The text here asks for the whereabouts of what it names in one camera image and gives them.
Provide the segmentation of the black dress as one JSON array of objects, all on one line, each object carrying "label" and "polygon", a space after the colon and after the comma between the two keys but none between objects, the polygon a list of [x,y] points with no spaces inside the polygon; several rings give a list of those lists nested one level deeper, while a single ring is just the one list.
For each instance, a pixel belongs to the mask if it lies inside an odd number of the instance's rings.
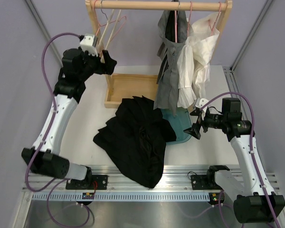
[{"label": "black dress", "polygon": [[167,142],[176,140],[169,121],[154,101],[144,96],[122,99],[115,116],[93,138],[121,172],[164,165]]}]

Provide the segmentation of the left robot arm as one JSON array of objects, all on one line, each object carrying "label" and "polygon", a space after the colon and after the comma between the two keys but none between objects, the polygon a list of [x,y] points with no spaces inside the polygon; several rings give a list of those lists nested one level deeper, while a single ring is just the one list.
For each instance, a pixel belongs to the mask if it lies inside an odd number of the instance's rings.
[{"label": "left robot arm", "polygon": [[70,181],[83,189],[95,184],[91,168],[61,157],[60,147],[69,119],[86,89],[86,80],[93,74],[112,74],[117,62],[107,50],[102,50],[99,56],[71,48],[63,53],[62,64],[46,122],[32,147],[24,148],[21,153],[27,164],[25,184],[32,192],[35,189],[29,185],[30,172]]}]

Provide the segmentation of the pink wire hanger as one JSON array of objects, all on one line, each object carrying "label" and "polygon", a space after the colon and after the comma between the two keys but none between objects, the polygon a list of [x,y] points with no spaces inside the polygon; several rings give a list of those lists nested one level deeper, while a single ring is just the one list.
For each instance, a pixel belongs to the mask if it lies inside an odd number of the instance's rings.
[{"label": "pink wire hanger", "polygon": [[[108,42],[110,42],[110,41],[112,41],[112,40],[114,39],[114,37],[119,33],[119,31],[121,30],[121,28],[124,26],[124,24],[125,24],[126,21],[127,21],[127,17],[126,17],[125,15],[122,16],[122,17],[120,16],[121,11],[122,11],[122,10],[120,9],[119,12],[118,12],[118,15],[117,15],[116,19],[114,20],[113,16],[114,16],[114,11],[115,11],[115,9],[113,9],[113,10],[111,11],[110,16],[107,16],[107,15],[103,12],[103,10],[102,10],[102,8],[101,8],[103,1],[100,0],[99,2],[100,2],[100,10],[101,10],[101,13],[105,15],[106,23],[105,23],[105,24],[100,24],[100,22],[99,22],[99,20],[98,20],[98,17],[97,17],[97,15],[96,15],[96,11],[95,11],[96,7],[95,7],[95,4],[97,3],[97,0],[95,0],[93,4],[92,4],[92,1],[90,1],[91,7],[92,7],[92,13],[95,14],[94,17],[93,17],[93,19],[96,20],[96,27],[95,27],[96,32],[94,32],[94,34],[95,34],[96,37],[101,36],[101,37],[100,37],[100,42],[101,42],[101,41],[103,40],[103,38],[104,38],[104,35],[105,35],[106,32],[107,32],[107,29],[108,29],[109,25],[112,24],[112,23],[114,23],[114,27],[112,28],[110,37],[109,37],[109,39],[108,39]],[[116,26],[117,26],[117,24],[118,24],[122,19],[124,19],[123,24],[119,27],[119,29],[118,29],[116,32],[114,32],[114,31],[115,31],[115,28],[116,28]]]}]

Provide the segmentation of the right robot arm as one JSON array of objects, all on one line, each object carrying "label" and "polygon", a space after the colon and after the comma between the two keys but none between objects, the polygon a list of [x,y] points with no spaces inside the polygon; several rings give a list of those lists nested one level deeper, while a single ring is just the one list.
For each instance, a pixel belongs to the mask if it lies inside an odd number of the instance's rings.
[{"label": "right robot arm", "polygon": [[211,165],[205,175],[191,175],[192,188],[224,191],[233,201],[235,217],[241,224],[277,223],[277,217],[285,207],[285,199],[275,193],[266,176],[257,151],[253,125],[242,118],[241,101],[223,98],[219,114],[212,114],[207,103],[205,98],[195,101],[191,115],[197,116],[197,121],[184,132],[200,139],[200,130],[221,130],[237,156],[243,181],[239,182],[226,165]]}]

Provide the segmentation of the grey dress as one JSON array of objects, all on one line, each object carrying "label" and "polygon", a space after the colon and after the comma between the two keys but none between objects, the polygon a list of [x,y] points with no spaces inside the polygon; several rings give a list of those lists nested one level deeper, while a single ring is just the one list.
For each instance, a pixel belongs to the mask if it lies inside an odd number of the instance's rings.
[{"label": "grey dress", "polygon": [[187,18],[185,11],[179,11],[178,43],[174,42],[174,11],[165,10],[158,22],[159,36],[162,44],[158,56],[162,63],[157,78],[157,93],[154,108],[170,109],[176,114],[179,98],[179,72],[177,61],[179,54],[187,40]]}]

